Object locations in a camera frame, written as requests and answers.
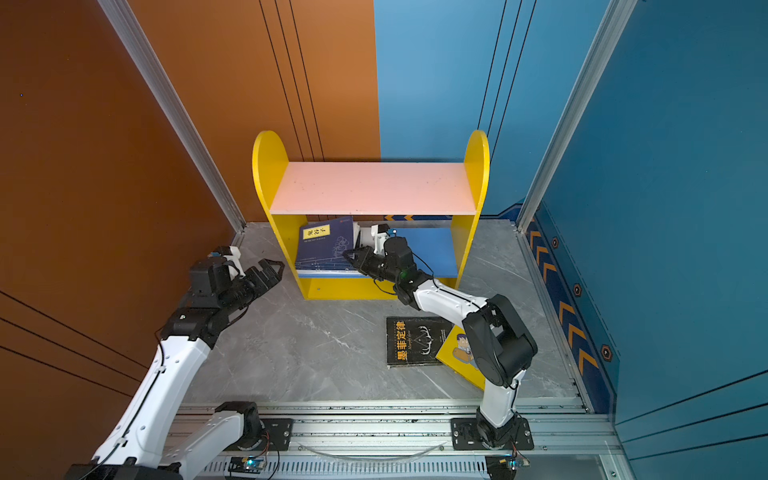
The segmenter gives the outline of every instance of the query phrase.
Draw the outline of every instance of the orange chevron arrow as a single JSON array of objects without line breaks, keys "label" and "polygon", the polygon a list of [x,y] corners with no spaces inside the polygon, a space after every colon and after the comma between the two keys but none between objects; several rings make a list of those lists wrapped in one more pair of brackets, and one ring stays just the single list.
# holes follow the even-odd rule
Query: orange chevron arrow
[{"label": "orange chevron arrow", "polygon": [[554,268],[554,265],[551,263],[544,262],[544,283],[547,283],[547,270],[552,270],[553,272],[558,271],[558,269]]},{"label": "orange chevron arrow", "polygon": [[576,312],[574,311],[574,307],[568,305],[566,302],[560,302],[560,324],[563,324],[563,310],[567,310],[568,312],[573,313],[576,315]]},{"label": "orange chevron arrow", "polygon": [[574,346],[574,333],[576,335],[579,335],[581,338],[585,340],[587,339],[587,336],[584,335],[583,330],[576,328],[576,326],[574,326],[573,323],[571,325],[568,325],[568,345],[570,345],[571,348],[573,348]]},{"label": "orange chevron arrow", "polygon": [[536,247],[536,265],[541,265],[541,252],[549,253],[545,247]]},{"label": "orange chevron arrow", "polygon": [[584,350],[579,349],[578,350],[578,371],[580,374],[584,375],[584,361],[587,360],[589,363],[594,365],[596,369],[599,369],[598,361],[595,360],[592,355],[589,353],[586,353]]},{"label": "orange chevron arrow", "polygon": [[533,237],[540,237],[541,233],[539,232],[531,232],[531,251],[533,251]]}]

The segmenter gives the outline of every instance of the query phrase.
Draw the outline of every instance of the bookshelf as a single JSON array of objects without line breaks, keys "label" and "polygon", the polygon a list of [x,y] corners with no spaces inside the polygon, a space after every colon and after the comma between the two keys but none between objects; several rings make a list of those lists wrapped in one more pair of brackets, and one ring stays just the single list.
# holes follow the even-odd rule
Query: bookshelf
[{"label": "bookshelf", "polygon": [[[458,287],[488,189],[488,138],[475,131],[464,163],[291,162],[263,131],[253,144],[253,183],[307,300],[392,300],[357,272],[299,272],[299,227],[307,215],[452,215],[450,228],[400,228],[446,285]],[[426,269],[419,260],[420,268]],[[390,282],[379,285],[389,292]]]}]

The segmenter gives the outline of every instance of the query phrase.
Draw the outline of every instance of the book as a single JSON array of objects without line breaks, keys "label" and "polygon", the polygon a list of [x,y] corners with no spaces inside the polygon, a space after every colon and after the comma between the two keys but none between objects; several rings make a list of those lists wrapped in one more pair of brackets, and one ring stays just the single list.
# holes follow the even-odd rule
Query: book
[{"label": "book", "polygon": [[315,222],[299,228],[297,270],[354,270],[343,257],[355,248],[359,227],[352,217]]},{"label": "book", "polygon": [[439,316],[388,316],[386,364],[388,366],[440,365],[437,352],[453,323]]},{"label": "book", "polygon": [[453,326],[448,338],[437,352],[437,359],[451,367],[480,390],[485,389],[485,376],[478,370],[475,357],[469,348],[467,335],[460,326]]}]

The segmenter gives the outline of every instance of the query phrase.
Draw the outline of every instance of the black mounting plate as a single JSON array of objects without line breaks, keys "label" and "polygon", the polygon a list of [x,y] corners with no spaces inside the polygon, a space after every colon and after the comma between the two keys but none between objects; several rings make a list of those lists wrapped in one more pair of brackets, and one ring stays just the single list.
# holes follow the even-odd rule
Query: black mounting plate
[{"label": "black mounting plate", "polygon": [[[293,434],[293,419],[265,419],[264,435],[270,434],[270,452],[285,452],[290,445],[291,435]],[[240,450],[234,443],[224,449],[225,452],[262,452],[264,450],[266,439],[260,440],[250,450]]]},{"label": "black mounting plate", "polygon": [[[517,416],[515,422],[517,425],[512,426],[515,431],[511,439],[500,450],[533,450],[533,435],[528,420]],[[451,419],[451,435],[454,450],[490,450],[480,440],[477,419]]]}]

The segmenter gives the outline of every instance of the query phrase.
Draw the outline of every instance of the brown wall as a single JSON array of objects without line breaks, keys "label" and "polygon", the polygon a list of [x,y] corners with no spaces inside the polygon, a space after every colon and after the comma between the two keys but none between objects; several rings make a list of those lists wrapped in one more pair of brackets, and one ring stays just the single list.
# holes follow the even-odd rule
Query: brown wall
[{"label": "brown wall", "polygon": [[[95,0],[3,2],[0,64],[0,290],[148,364],[189,266],[233,232]],[[5,296],[0,318],[119,372],[0,322],[2,476],[60,478],[144,367]]]},{"label": "brown wall", "polygon": [[373,0],[130,4],[246,220],[263,130],[293,161],[380,159]]}]

